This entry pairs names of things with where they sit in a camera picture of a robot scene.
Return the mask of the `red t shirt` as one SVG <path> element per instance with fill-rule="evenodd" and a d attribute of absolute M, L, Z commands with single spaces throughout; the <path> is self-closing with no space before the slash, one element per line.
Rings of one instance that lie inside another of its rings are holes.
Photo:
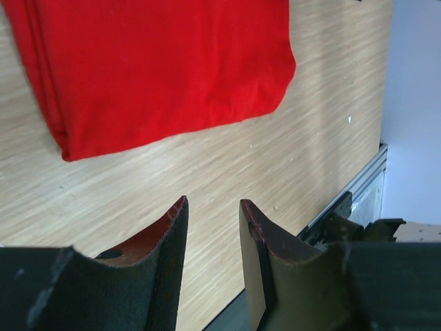
<path fill-rule="evenodd" d="M 3 1 L 66 161 L 272 113 L 294 77 L 288 1 Z"/>

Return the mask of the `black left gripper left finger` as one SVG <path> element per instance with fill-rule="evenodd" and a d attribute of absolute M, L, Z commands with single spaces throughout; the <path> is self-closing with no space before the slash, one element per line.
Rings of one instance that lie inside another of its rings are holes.
<path fill-rule="evenodd" d="M 189 203 L 89 258 L 72 246 L 1 249 L 2 330 L 174 330 Z"/>

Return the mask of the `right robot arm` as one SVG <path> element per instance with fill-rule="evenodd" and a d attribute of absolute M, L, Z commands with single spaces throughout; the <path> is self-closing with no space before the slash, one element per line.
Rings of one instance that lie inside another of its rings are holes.
<path fill-rule="evenodd" d="M 396 242 L 394 234 L 401 225 L 406 223 L 403 219 L 378 219 L 363 226 L 332 214 L 325 223 L 324 240 L 325 243 L 337 241 Z"/>

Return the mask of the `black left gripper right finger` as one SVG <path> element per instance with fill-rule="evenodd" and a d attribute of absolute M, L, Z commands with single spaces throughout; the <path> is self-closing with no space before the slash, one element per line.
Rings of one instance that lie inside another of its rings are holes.
<path fill-rule="evenodd" d="M 239 209 L 252 330 L 439 330 L 440 243 L 337 241 L 323 248 Z"/>

